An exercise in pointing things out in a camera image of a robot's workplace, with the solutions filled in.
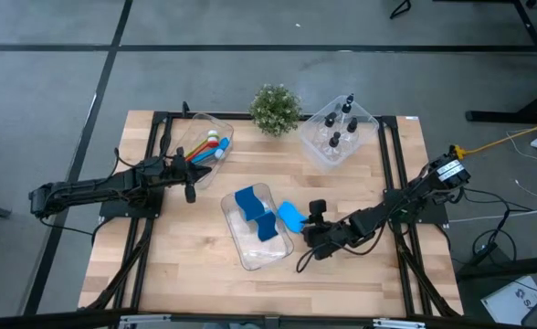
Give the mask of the clear soap pump bottle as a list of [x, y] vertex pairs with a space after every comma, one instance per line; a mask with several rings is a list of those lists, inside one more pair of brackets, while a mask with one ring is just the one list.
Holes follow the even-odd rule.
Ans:
[[341, 107], [341, 113], [342, 113], [342, 117], [341, 117], [341, 122], [344, 122], [345, 121], [345, 117], [350, 113], [351, 109], [352, 109], [352, 104], [353, 104], [353, 101], [354, 101], [354, 94], [353, 93], [350, 93], [346, 99], [345, 99], [345, 103], [342, 105]]
[[328, 139], [335, 132], [337, 113], [330, 112], [324, 117], [323, 123], [320, 125], [319, 134], [322, 139]]
[[341, 133], [335, 132], [323, 148], [323, 153], [331, 161], [336, 161], [342, 156], [342, 148], [340, 146], [341, 137]]

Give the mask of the black power strip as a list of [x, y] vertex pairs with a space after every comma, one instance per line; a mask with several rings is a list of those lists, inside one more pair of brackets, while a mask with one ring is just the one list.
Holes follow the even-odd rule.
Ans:
[[469, 265], [478, 266], [497, 247], [498, 247], [498, 244], [496, 242], [491, 242], [491, 243], [489, 243], [487, 245], [483, 245], [480, 249], [475, 250], [474, 253], [473, 253], [473, 257], [469, 260]]

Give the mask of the black desk leg frame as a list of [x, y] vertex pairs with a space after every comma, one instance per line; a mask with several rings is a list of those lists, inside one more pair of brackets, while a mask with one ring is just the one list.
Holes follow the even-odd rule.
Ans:
[[[504, 2], [513, 4], [527, 31], [532, 46], [530, 51], [537, 54], [537, 29], [530, 20], [526, 8], [533, 8], [537, 0], [480, 0], [483, 2]], [[515, 112], [500, 111], [467, 111], [466, 120], [469, 122], [501, 122], [501, 123], [537, 123], [537, 98]]]

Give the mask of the small potted green plant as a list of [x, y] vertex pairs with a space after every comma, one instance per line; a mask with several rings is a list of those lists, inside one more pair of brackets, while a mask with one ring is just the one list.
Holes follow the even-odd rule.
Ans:
[[282, 84], [263, 85], [248, 107], [253, 123], [266, 135], [280, 137], [299, 126], [300, 98]]

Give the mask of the clear plastic bin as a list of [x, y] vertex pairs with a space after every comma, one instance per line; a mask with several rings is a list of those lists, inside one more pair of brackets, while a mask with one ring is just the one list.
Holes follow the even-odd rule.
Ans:
[[183, 133], [179, 141], [176, 143], [177, 147], [183, 147], [185, 151], [185, 157], [192, 151], [200, 142], [202, 142], [207, 133], [210, 130], [216, 130], [219, 134], [219, 140], [227, 137], [230, 140], [224, 156], [221, 160], [215, 161], [210, 164], [204, 164], [213, 168], [212, 172], [208, 174], [202, 181], [195, 184], [196, 189], [206, 189], [210, 186], [215, 175], [219, 171], [222, 164], [227, 159], [229, 153], [232, 150], [232, 139], [234, 134], [234, 128], [225, 121], [221, 121], [214, 116], [205, 113], [197, 113], [194, 118], [187, 125], [186, 131]]
[[261, 242], [258, 239], [258, 225], [255, 220], [245, 220], [244, 214], [235, 200], [235, 193], [239, 190], [226, 195], [221, 200], [221, 208], [236, 246], [240, 263], [247, 271], [256, 271], [285, 259], [294, 250], [293, 241], [278, 215], [269, 186], [263, 183], [252, 186], [256, 197], [262, 202], [265, 212], [272, 211], [277, 219], [276, 230], [278, 235], [268, 241]]
[[[331, 171], [340, 166], [351, 155], [357, 153], [363, 145], [376, 135], [379, 129], [378, 121], [355, 100], [355, 96], [350, 113], [345, 117], [345, 121], [341, 122], [341, 107], [345, 103], [345, 99], [348, 95], [349, 94], [341, 95], [330, 101], [322, 109], [315, 114], [312, 114], [312, 116], [302, 123], [299, 128], [300, 141], [305, 154], [324, 172]], [[320, 125], [323, 123], [324, 117], [332, 111], [337, 113], [335, 132], [343, 134], [343, 130], [346, 128], [352, 117], [356, 117], [359, 122], [359, 140], [356, 143], [347, 143], [343, 141], [341, 137], [340, 146], [342, 148], [342, 156], [336, 161], [331, 161], [323, 153], [323, 148], [332, 135], [328, 139], [322, 139], [319, 134]]]

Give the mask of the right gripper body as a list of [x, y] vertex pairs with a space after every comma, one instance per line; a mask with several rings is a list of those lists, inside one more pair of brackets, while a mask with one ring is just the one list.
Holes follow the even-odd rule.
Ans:
[[325, 260], [344, 247], [344, 223], [319, 221], [301, 234], [315, 260]]

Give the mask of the white printed box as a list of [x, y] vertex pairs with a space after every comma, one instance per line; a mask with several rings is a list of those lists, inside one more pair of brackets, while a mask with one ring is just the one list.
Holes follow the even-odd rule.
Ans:
[[520, 325], [537, 305], [537, 284], [531, 276], [505, 282], [506, 285], [483, 297], [480, 303], [496, 323]]

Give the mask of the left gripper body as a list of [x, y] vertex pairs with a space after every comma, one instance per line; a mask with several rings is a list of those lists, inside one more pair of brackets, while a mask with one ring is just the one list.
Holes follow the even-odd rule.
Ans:
[[191, 162], [186, 161], [183, 155], [173, 155], [170, 168], [172, 177], [180, 180], [186, 185], [193, 185], [197, 180], [196, 166]]

